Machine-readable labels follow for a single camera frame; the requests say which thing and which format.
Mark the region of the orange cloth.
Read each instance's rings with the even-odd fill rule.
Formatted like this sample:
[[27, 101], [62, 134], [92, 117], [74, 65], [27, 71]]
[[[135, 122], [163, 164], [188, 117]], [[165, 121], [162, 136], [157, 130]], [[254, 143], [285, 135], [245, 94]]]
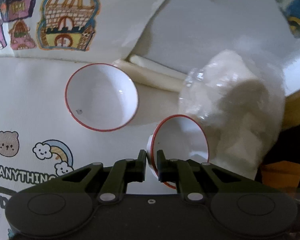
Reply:
[[300, 183], [300, 164], [289, 161], [260, 167], [262, 183], [286, 193], [296, 192]]

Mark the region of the houses drawing paper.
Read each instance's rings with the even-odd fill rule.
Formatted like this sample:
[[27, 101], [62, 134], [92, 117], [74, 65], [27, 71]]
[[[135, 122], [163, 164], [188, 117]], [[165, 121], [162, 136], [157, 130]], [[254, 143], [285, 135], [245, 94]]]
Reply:
[[110, 63], [165, 0], [0, 0], [0, 56]]

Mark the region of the plastic bag of white rolls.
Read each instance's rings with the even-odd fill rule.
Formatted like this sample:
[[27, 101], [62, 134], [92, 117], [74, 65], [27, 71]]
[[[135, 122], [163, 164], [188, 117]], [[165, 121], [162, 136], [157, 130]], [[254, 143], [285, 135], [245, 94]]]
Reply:
[[284, 107], [282, 68], [259, 51], [221, 51], [190, 70], [179, 94], [179, 112], [204, 130], [211, 163], [249, 179], [277, 140]]

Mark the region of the white printed table mat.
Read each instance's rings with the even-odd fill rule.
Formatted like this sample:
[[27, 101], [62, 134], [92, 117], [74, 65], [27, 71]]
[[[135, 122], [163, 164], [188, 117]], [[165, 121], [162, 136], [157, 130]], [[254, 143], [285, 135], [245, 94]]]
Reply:
[[73, 156], [73, 168], [99, 161], [111, 166], [136, 158], [161, 120], [178, 111], [178, 94], [137, 85], [134, 119], [113, 132], [92, 131], [76, 122], [64, 100], [78, 62], [0, 57], [0, 239], [12, 235], [5, 205], [12, 192], [55, 178], [60, 158], [40, 160], [36, 145], [57, 140]]

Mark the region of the white candle rear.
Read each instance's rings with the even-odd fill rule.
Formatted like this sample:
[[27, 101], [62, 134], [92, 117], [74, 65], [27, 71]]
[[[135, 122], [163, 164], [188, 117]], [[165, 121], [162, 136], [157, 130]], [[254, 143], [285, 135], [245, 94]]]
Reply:
[[149, 70], [152, 70], [154, 72], [167, 75], [169, 77], [173, 77], [175, 79], [179, 80], [185, 80], [187, 75], [181, 72], [178, 72], [176, 70], [173, 70], [171, 68], [168, 68], [162, 64], [159, 64], [157, 62], [151, 61], [149, 59], [146, 59], [144, 57], [141, 57], [139, 55], [130, 54], [128, 57], [128, 61], [130, 63], [136, 64], [140, 67], [147, 68]]

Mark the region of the wooden frame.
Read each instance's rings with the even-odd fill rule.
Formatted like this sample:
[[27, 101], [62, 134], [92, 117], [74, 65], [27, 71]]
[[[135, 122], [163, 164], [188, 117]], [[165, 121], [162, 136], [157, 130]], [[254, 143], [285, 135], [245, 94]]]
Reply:
[[282, 130], [300, 125], [300, 90], [286, 97]]

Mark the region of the white red-rimmed bowl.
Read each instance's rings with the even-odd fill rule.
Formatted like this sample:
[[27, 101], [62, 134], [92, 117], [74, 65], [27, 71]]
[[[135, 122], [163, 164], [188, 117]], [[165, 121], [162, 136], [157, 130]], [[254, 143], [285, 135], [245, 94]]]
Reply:
[[147, 142], [147, 159], [155, 176], [158, 175], [157, 151], [167, 159], [209, 161], [209, 146], [204, 131], [186, 115], [172, 115], [162, 120]]
[[126, 126], [139, 106], [138, 90], [119, 68], [93, 63], [76, 70], [65, 87], [65, 105], [80, 125], [98, 132]]

